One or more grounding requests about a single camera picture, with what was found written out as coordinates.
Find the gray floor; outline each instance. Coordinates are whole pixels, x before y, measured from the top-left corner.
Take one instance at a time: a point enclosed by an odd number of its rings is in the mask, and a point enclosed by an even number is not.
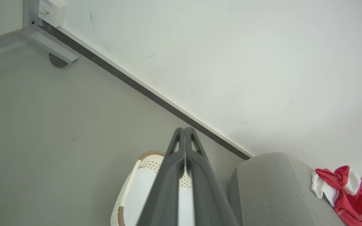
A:
[[[188,126],[83,57],[0,40],[0,225],[109,225],[135,161]],[[199,133],[226,190],[243,160]]]

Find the gray fabric upholstery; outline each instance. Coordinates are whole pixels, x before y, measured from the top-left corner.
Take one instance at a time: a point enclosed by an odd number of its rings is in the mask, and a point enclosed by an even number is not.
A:
[[[284,153],[251,158],[231,178],[231,207],[241,211],[243,226],[345,226],[328,200],[311,191],[311,172]]]

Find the metal leg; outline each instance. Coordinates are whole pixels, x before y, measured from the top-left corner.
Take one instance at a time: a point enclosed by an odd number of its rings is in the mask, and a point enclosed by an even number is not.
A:
[[[39,0],[23,0],[23,32],[22,35],[36,43],[68,65],[75,63],[79,57],[56,44],[38,31]]]

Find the gray wheel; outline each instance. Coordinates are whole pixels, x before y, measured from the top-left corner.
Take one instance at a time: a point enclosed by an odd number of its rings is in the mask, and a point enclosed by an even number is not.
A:
[[[66,63],[62,59],[59,59],[52,53],[48,54],[48,56],[50,57],[50,62],[57,68],[63,68],[68,65],[68,63]]]

